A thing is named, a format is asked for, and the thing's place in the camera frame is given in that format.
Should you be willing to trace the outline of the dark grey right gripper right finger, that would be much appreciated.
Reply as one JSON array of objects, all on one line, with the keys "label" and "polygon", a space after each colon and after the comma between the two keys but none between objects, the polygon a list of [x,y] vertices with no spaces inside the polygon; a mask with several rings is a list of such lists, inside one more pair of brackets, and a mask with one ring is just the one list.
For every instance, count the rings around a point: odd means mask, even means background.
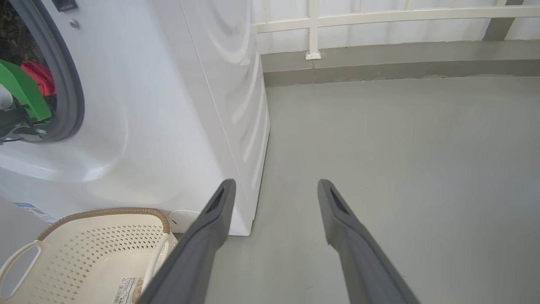
[{"label": "dark grey right gripper right finger", "polygon": [[351,304],[417,304],[404,277],[335,185],[321,179],[317,194],[326,240],[339,254]]}]

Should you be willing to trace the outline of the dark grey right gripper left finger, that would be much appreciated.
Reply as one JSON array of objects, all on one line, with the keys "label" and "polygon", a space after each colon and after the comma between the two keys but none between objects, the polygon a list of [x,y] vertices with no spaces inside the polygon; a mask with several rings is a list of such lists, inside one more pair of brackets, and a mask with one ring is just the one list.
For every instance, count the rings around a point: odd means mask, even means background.
[{"label": "dark grey right gripper left finger", "polygon": [[144,288],[139,304],[203,304],[217,250],[226,242],[237,184],[226,179],[181,237],[158,273]]}]

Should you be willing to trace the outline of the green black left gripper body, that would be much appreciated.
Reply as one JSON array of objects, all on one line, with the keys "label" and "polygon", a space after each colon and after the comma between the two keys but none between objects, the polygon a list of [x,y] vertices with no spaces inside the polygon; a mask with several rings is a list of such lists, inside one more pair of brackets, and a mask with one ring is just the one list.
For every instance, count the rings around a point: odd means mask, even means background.
[{"label": "green black left gripper body", "polygon": [[34,79],[21,67],[1,60],[1,142],[42,141],[53,111]]}]

